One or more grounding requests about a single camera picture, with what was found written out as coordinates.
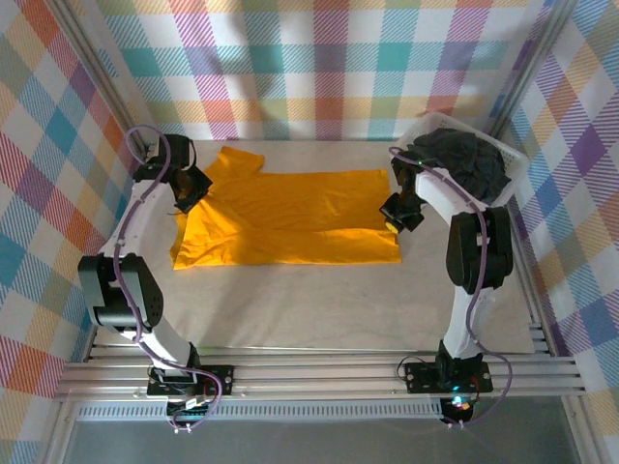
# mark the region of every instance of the yellow t-shirt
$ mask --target yellow t-shirt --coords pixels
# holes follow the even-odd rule
[[[221,148],[206,169],[209,193],[177,216],[174,269],[230,264],[401,262],[378,212],[384,169],[273,174],[264,157]]]

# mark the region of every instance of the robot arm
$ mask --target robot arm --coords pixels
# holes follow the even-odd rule
[[[435,383],[442,391],[466,390],[471,379],[484,377],[487,368],[478,340],[472,334],[483,329],[492,310],[494,292],[513,269],[509,214],[504,207],[489,208],[470,195],[464,200],[448,185],[456,183],[446,169],[433,167],[433,172],[428,172],[420,164],[431,166],[431,160],[416,159],[413,152],[406,152],[405,156],[412,162],[392,159],[402,191],[387,200],[381,213],[391,229],[398,233],[405,228],[412,231],[424,219],[421,205],[428,203],[450,226],[446,266],[455,296],[450,326],[436,357],[439,378]],[[487,256],[483,287],[469,314],[481,271],[482,251],[481,224],[471,204],[485,219]]]
[[[204,406],[207,396],[217,404],[222,394],[231,393],[234,368],[200,364],[195,347],[163,317],[162,291],[143,258],[161,246],[152,219],[174,206],[187,212],[211,185],[195,161],[189,163],[192,142],[180,135],[165,137],[171,150],[163,156],[160,147],[157,157],[136,170],[117,229],[97,255],[82,257],[78,273],[92,322],[135,341],[151,357],[147,395],[167,398],[167,416],[176,431],[179,415],[191,410],[193,420],[183,420],[191,431],[190,422],[199,424],[215,409]]]

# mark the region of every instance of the colorful plaid wall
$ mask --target colorful plaid wall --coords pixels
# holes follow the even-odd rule
[[[132,93],[127,88],[124,80],[118,73],[118,70],[112,63],[112,60],[109,56],[105,45],[103,44],[102,39],[95,34],[93,23],[91,21],[90,16],[86,13],[86,8],[84,4],[84,0],[66,0],[67,4],[70,5],[75,13],[75,16],[80,22],[82,31],[86,33],[88,36],[91,45],[97,53],[99,54],[99,59],[103,64],[103,67],[107,71],[107,75],[109,76],[112,84],[114,85],[116,91],[120,95],[121,100],[125,104],[125,107],[129,110],[133,118],[133,122],[135,124],[153,124],[152,120],[144,120],[143,116],[140,114],[140,111],[137,109],[137,103],[135,98],[132,96]]]
[[[128,199],[122,133],[44,0],[0,0],[0,462],[30,463],[89,329],[76,275]]]
[[[581,0],[513,119],[519,233],[619,462],[619,0]]]
[[[521,71],[523,70],[525,63],[527,63],[527,58],[535,51],[536,40],[542,35],[544,29],[547,26],[548,19],[550,17],[550,13],[552,8],[560,4],[557,0],[545,0],[544,4],[540,8],[540,12],[538,13],[538,17],[533,24],[533,27],[529,31],[529,34],[514,61],[514,65],[510,70],[508,77],[505,79],[505,83],[503,84],[503,88],[499,93],[497,99],[494,101],[494,107],[490,111],[490,115],[484,123],[484,131],[486,133],[490,133],[491,129],[496,121],[497,116],[501,109],[503,109],[503,104],[505,103],[505,99],[510,95],[512,89],[518,84],[518,78],[520,76]]]
[[[433,110],[481,127],[551,3],[81,1],[133,98],[198,139],[393,139]]]

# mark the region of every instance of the black cloth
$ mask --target black cloth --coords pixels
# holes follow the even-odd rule
[[[476,199],[492,203],[511,179],[505,175],[501,152],[474,133],[440,128],[420,135],[408,151],[435,160]]]

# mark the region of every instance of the translucent plastic bin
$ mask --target translucent plastic bin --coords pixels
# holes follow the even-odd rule
[[[470,126],[452,118],[451,116],[447,116],[442,113],[428,113],[420,118],[409,130],[406,131],[402,137],[399,138],[397,146],[405,149],[406,145],[412,144],[418,136],[425,133],[430,133],[438,128],[450,128],[458,129],[459,131],[473,132],[478,137],[483,140],[487,140],[499,149],[501,155],[503,156],[503,161],[505,162],[505,173],[507,174],[507,177],[512,180],[503,188],[503,191],[499,197],[494,200],[490,206],[505,205],[516,191],[520,181],[526,175],[526,170],[529,168],[529,158],[521,152],[499,142],[497,139],[492,138],[479,130],[475,130]]]

